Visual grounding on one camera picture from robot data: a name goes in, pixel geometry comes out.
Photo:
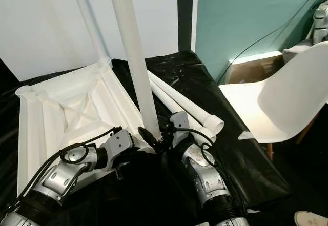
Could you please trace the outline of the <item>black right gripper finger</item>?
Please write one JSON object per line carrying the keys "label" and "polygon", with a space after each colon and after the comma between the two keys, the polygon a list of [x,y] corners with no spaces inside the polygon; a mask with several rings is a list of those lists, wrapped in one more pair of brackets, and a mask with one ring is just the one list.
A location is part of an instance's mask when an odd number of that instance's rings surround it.
{"label": "black right gripper finger", "polygon": [[160,144],[159,139],[157,139],[151,132],[149,132],[144,127],[138,126],[137,130],[139,135],[141,135],[141,137],[149,146],[157,146],[158,144]]}

